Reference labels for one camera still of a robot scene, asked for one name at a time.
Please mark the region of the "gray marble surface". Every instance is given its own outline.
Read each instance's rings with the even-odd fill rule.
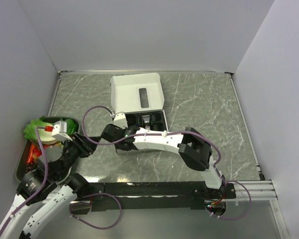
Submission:
[[[259,180],[255,158],[239,110],[230,75],[222,73],[159,73],[169,131],[190,126],[214,142],[222,152],[219,170],[226,179]],[[63,75],[52,116],[82,119],[95,105],[111,106],[110,78],[119,74]],[[90,136],[99,136],[111,123],[106,110],[86,117]],[[111,146],[98,146],[89,158],[79,159],[74,171],[90,182],[200,181],[201,172],[187,168],[179,155],[139,152],[117,155]]]

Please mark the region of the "rectangular cutout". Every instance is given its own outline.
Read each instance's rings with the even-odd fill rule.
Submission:
[[[141,107],[142,108],[150,107],[149,99],[148,99],[148,91],[146,90],[146,88],[140,88],[139,94],[140,94]]]

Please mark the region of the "gray wall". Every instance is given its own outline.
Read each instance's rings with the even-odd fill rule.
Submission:
[[[234,83],[261,168],[299,238],[299,0],[276,0]]]
[[[274,0],[19,0],[57,70],[235,72]]]
[[[17,0],[0,0],[0,222],[30,119],[47,113],[57,72]]]

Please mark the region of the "wall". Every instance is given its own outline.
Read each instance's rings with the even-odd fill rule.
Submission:
[[[17,0],[0,0],[0,222],[17,183],[23,128],[47,113],[57,72]]]
[[[299,0],[276,0],[234,75],[261,168],[299,238]]]
[[[19,0],[58,71],[235,72],[274,0]]]

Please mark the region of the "black container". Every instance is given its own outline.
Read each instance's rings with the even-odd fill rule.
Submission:
[[[63,120],[71,119],[74,122],[78,123],[79,127],[78,127],[77,132],[79,134],[82,134],[81,124],[80,124],[80,122],[76,118],[72,118],[72,117],[46,117],[43,121],[47,122],[47,123],[55,123],[55,122],[58,122],[61,118]],[[30,152],[31,144],[32,144],[32,142],[30,140],[27,140],[27,142],[25,144],[25,147],[24,147],[24,150],[23,150],[23,153],[22,153],[22,155],[21,155],[21,157],[19,159],[19,163],[18,163],[18,165],[17,165],[17,167],[15,169],[14,178],[16,179],[16,181],[18,183],[21,182],[22,178],[26,174],[26,169],[27,169],[26,161],[28,159],[28,155],[29,155],[29,152]]]

